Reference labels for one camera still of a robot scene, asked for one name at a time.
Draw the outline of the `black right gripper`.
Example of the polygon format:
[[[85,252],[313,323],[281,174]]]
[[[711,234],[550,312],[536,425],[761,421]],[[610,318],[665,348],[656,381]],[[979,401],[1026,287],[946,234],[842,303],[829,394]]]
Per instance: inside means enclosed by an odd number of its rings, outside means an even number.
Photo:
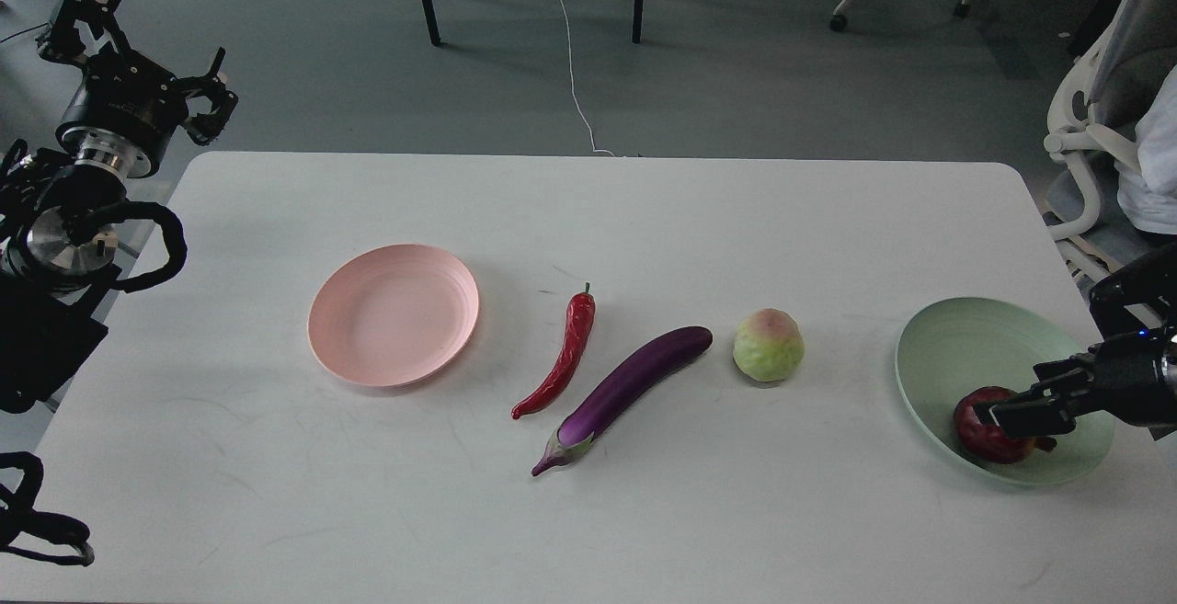
[[[1078,414],[1106,412],[1131,427],[1173,427],[1173,328],[1139,328],[1111,336],[1068,359],[1035,364],[1035,389],[1076,389]],[[1068,403],[1056,394],[975,404],[983,425],[1010,438],[1053,437],[1077,429]]]

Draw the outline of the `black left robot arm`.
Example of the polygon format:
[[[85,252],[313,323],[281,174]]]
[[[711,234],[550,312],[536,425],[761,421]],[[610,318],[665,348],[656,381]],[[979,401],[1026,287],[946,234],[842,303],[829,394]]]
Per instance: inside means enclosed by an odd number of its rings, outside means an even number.
[[[181,220],[131,200],[127,182],[158,173],[177,131],[198,146],[222,135],[239,97],[210,71],[180,77],[134,49],[122,0],[62,0],[36,36],[49,64],[81,81],[56,148],[14,140],[4,154],[1,365],[5,413],[51,400],[109,332],[94,312],[109,294],[168,283],[188,261]]]

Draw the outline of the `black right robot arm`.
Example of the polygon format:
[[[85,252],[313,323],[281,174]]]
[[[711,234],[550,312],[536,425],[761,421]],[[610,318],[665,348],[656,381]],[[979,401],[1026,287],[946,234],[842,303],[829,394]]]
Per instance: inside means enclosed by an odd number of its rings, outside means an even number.
[[[1091,288],[1089,310],[1104,340],[1035,365],[1038,381],[1000,401],[975,404],[984,427],[1012,438],[1068,434],[1080,416],[1106,412],[1131,427],[1173,427],[1173,245],[1156,248]],[[1113,311],[1164,308],[1161,327],[1113,330]]]

